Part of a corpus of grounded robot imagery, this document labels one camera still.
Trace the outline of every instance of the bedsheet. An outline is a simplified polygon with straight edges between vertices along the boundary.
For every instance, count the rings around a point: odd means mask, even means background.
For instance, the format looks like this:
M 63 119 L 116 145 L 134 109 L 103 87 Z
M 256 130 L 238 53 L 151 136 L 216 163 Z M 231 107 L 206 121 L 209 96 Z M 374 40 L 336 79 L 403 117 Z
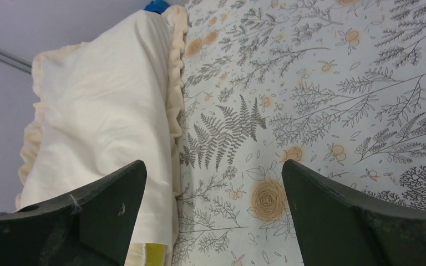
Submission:
M 174 265 L 303 265 L 288 159 L 426 210 L 426 1 L 182 4 Z

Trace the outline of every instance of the yellow object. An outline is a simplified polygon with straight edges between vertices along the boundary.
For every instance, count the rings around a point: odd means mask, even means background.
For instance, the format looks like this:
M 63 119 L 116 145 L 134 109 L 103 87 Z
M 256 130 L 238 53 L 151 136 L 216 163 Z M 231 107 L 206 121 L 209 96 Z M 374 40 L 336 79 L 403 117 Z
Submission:
M 161 244 L 146 244 L 146 266 L 164 265 L 165 246 Z

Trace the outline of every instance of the floral tablecloth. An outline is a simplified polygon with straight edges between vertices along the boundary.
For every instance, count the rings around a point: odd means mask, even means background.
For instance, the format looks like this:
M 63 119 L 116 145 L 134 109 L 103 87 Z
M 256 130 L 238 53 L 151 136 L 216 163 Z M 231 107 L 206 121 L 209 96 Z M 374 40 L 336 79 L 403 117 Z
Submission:
M 426 210 L 425 0 L 181 4 L 174 265 L 302 265 L 288 159 Z

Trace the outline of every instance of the white pillow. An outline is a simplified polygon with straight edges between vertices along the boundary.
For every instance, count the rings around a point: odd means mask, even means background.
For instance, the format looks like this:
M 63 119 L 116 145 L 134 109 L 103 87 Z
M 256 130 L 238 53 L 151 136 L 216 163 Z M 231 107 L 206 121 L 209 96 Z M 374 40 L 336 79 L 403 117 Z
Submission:
M 36 57 L 33 90 L 41 102 L 25 130 L 18 209 L 143 160 L 148 179 L 131 242 L 166 245 L 171 257 L 186 30 L 184 8 L 139 11 L 90 43 Z M 127 263 L 140 265 L 130 253 Z

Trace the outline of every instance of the blue object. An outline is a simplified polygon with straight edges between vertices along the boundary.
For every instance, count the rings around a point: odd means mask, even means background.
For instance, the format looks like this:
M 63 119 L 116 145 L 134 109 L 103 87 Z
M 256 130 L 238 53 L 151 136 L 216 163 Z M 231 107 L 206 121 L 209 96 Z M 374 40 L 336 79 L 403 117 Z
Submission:
M 154 12 L 157 14 L 162 14 L 170 5 L 163 0 L 151 1 L 144 10 L 149 12 Z

